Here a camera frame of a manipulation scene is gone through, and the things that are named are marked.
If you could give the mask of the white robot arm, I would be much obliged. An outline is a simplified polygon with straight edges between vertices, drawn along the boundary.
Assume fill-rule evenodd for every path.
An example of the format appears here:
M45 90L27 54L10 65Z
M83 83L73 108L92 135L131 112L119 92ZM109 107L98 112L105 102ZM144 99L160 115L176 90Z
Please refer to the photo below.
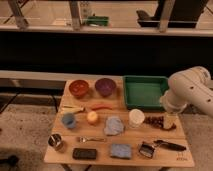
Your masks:
M213 91L207 87L210 81L210 72L202 66L176 72L168 78L169 89L160 97L160 103L165 109L164 129L172 128L177 115L188 104L213 117Z

